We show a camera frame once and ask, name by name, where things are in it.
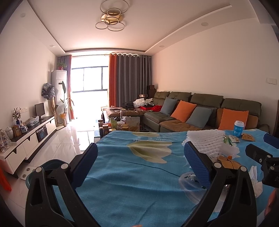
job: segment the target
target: computer monitor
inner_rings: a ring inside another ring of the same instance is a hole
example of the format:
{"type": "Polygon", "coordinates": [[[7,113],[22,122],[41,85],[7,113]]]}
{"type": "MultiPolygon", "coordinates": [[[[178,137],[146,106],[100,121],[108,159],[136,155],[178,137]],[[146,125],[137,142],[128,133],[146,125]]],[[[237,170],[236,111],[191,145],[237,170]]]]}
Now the computer monitor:
{"type": "Polygon", "coordinates": [[[44,103],[36,104],[35,111],[36,111],[36,116],[39,116],[40,120],[43,120],[44,118],[41,118],[41,116],[45,114],[44,103]]]}

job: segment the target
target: recessed ceiling light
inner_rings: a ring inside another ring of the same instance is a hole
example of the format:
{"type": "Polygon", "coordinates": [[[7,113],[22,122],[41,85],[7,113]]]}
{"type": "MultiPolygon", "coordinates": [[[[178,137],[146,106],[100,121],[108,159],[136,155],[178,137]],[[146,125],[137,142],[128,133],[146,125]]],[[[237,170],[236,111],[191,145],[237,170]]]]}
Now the recessed ceiling light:
{"type": "Polygon", "coordinates": [[[201,25],[202,26],[208,26],[208,23],[207,22],[202,22],[201,25]]]}

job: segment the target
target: tv stand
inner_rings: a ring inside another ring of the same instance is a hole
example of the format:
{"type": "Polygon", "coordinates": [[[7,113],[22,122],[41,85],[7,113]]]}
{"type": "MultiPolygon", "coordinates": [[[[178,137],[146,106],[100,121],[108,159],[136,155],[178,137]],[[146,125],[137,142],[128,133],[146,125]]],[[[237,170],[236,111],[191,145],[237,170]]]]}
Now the tv stand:
{"type": "Polygon", "coordinates": [[[4,153],[0,152],[0,167],[14,177],[18,177],[15,171],[22,161],[30,163],[55,132],[56,124],[54,116],[44,117],[42,121],[29,127],[26,133],[11,139],[11,147],[4,153]],[[36,130],[43,125],[46,126],[48,135],[41,142],[38,142],[36,130]]]}

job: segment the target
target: water bottle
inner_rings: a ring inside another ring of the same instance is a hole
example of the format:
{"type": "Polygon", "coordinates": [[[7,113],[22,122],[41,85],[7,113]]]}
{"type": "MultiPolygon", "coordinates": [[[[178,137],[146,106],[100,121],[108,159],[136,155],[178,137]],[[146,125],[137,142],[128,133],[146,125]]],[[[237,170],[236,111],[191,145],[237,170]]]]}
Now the water bottle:
{"type": "Polygon", "coordinates": [[[244,123],[242,121],[235,121],[234,123],[234,136],[237,138],[241,137],[242,131],[244,129],[244,123]]]}

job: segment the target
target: blue pillow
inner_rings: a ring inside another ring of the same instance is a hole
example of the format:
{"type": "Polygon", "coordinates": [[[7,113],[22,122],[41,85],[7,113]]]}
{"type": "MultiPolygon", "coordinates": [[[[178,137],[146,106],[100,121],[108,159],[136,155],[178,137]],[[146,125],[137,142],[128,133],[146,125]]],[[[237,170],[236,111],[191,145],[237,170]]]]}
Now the blue pillow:
{"type": "Polygon", "coordinates": [[[171,98],[166,97],[160,112],[170,116],[172,111],[174,110],[176,102],[177,102],[177,99],[171,99],[171,98]]]}
{"type": "Polygon", "coordinates": [[[213,109],[211,108],[196,107],[186,123],[203,129],[208,122],[212,111],[213,109]]]}

